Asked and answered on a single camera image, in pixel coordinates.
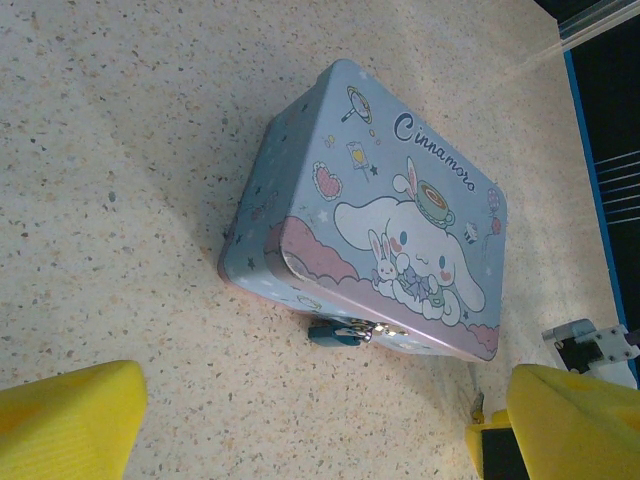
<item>terrazzo floor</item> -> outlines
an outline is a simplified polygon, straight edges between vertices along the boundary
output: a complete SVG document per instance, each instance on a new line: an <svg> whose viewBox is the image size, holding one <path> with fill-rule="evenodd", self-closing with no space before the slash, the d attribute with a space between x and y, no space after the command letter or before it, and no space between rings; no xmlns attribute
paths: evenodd
<svg viewBox="0 0 640 480"><path fill-rule="evenodd" d="M476 478L476 388L615 323L554 21L531 0L0 4L0 388L114 359L149 389L125 478ZM338 58L504 190L496 358L324 349L225 286L269 119Z"/></svg>

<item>metal lunch box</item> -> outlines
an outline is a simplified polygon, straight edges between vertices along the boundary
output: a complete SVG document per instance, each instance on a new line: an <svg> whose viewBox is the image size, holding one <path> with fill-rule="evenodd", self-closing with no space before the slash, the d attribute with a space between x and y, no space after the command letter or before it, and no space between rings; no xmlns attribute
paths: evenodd
<svg viewBox="0 0 640 480"><path fill-rule="evenodd" d="M494 183L339 60L269 124L218 272L331 320L318 343L488 361L506 218Z"/></svg>

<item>pink cheek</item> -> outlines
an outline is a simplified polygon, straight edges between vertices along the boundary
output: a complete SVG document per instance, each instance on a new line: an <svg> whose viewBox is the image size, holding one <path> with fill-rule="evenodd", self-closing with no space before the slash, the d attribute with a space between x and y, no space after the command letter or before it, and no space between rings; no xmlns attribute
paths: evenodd
<svg viewBox="0 0 640 480"><path fill-rule="evenodd" d="M389 243L391 243L391 248L393 249L394 252L399 253L402 251L402 245L400 245L395 238L391 237L391 240L389 240Z"/></svg>

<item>white bunny cartoon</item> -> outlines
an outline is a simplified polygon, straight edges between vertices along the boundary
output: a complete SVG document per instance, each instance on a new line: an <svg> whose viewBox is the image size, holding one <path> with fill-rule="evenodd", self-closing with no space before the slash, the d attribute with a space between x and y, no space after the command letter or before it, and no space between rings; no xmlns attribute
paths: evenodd
<svg viewBox="0 0 640 480"><path fill-rule="evenodd" d="M455 221L453 212L448 207L434 210L428 203L440 202L446 207L446 201L431 185L418 181L410 157L407 170L407 177L395 176L393 187L399 193L406 192L410 200L380 197L361 207L340 203L334 220L340 235L357 249L374 250L375 254L371 231L378 236L376 239L383 234L388 238L398 278L386 280L391 282L393 292L381 291L383 295L427 319L441 319L453 326L460 321L461 308L458 296L449 287L455 287L474 312L484 309L484 292L471 276L458 240L446 231Z"/></svg>
<svg viewBox="0 0 640 480"><path fill-rule="evenodd" d="M373 230L369 230L369 244L376 257L377 267L374 270L373 289L380 292L385 297L395 298L393 294L393 280L398 278L398 271L391 262L391 246L386 233L382 234L382 245L378 235Z"/></svg>

